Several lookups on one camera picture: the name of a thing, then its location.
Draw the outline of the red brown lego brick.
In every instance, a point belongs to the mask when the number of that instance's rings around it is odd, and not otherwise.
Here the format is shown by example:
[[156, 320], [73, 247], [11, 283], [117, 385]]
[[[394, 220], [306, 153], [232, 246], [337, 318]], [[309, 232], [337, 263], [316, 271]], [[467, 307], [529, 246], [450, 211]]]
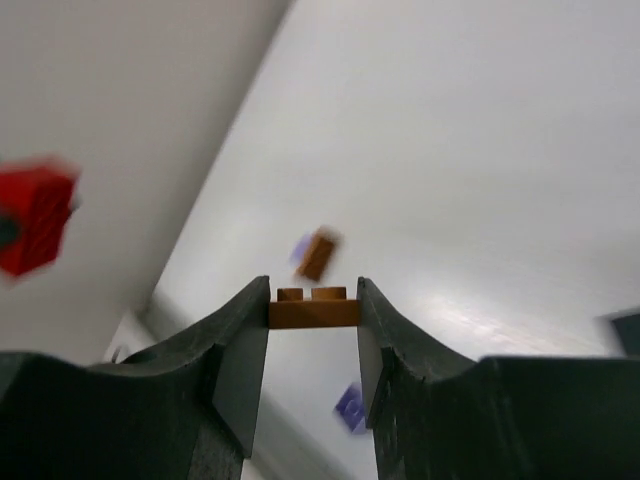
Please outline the red brown lego brick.
[[79, 177], [79, 168], [55, 154], [1, 164], [4, 275], [17, 280], [56, 261]]

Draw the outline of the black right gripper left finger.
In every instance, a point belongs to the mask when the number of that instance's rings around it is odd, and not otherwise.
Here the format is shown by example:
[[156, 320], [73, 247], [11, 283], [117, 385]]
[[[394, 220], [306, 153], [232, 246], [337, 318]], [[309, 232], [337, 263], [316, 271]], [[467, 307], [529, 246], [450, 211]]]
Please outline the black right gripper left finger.
[[269, 280], [119, 363], [1, 356], [5, 479], [237, 479], [251, 455]]

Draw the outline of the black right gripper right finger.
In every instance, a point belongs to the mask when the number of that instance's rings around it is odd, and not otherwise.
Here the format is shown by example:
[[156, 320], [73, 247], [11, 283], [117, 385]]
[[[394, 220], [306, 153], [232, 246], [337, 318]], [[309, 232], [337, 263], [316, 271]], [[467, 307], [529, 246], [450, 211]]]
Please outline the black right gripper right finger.
[[471, 360], [357, 285], [366, 420], [382, 479], [635, 479], [639, 363]]

